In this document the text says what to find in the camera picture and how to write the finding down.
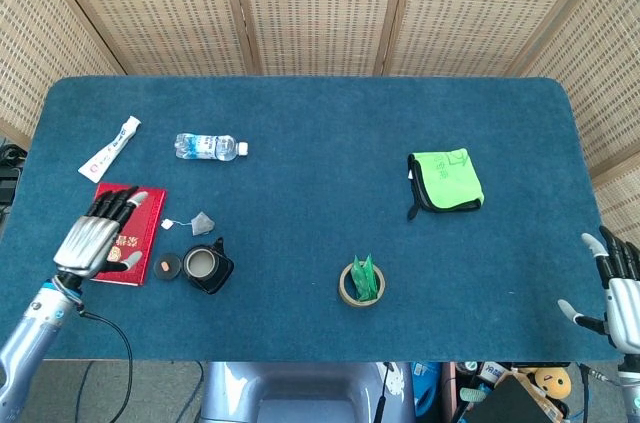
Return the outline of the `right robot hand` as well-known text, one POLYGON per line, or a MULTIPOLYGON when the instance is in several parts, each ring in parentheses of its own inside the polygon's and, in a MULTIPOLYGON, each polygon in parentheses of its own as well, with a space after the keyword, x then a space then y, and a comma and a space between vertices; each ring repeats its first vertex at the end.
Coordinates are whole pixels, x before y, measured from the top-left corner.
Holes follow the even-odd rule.
POLYGON ((605 243, 589 233, 582 233, 581 240, 593 256, 604 291, 604 318, 586 316, 564 299, 558 299, 557 304, 573 324, 607 336, 623 355, 638 355, 639 247, 621 240, 604 225, 599 231, 605 243))

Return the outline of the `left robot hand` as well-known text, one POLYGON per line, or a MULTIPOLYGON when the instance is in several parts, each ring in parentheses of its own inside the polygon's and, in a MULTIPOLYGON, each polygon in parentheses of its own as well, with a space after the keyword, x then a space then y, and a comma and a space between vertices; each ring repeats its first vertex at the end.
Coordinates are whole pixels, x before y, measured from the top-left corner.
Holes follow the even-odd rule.
POLYGON ((109 261, 108 256, 124 226, 147 197, 148 193, 137 186, 97 196, 54 255, 55 279, 67 288, 75 288, 99 273, 132 269, 142 259, 142 251, 134 251, 118 262, 109 261))

